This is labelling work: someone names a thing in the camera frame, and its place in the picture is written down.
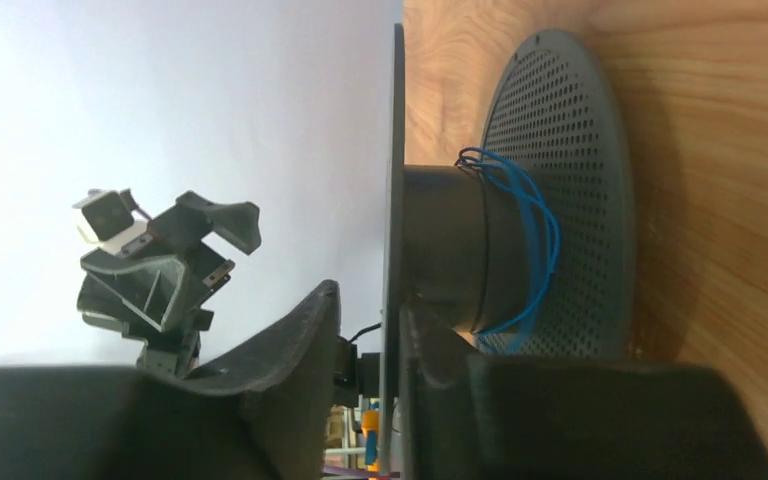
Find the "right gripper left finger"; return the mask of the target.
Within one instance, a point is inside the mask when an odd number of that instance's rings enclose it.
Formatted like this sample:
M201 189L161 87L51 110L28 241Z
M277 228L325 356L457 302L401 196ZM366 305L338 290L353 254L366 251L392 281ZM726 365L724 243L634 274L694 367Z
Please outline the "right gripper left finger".
M339 326L325 280L184 380L0 367L0 479L318 479Z

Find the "dark grey cable spool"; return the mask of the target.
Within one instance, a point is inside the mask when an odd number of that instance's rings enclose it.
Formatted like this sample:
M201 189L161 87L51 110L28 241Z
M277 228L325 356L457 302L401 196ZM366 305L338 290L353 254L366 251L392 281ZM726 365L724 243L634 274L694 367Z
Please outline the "dark grey cable spool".
M406 155L406 41L394 29L381 423L396 420L400 313L418 305L491 356L619 360L635 266L628 144L594 54L529 36L483 136L443 166Z

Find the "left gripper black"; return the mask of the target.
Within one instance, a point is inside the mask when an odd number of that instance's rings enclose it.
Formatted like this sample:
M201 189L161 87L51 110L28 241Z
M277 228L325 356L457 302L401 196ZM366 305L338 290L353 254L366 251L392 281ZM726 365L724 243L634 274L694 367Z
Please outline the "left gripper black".
M95 328L142 344L136 366L184 378L197 366L201 333L214 313L203 308L230 280L235 263L202 239L215 233L246 255L261 245L260 208L215 203L194 191L148 222L148 232L118 252L97 248L80 260L85 278L77 310Z

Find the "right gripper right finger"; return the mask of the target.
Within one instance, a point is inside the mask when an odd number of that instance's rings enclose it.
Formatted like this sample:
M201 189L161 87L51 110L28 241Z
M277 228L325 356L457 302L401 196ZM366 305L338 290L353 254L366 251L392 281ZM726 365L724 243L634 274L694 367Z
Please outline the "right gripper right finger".
M733 386L691 364L480 353L430 310L400 313L412 479L768 479Z

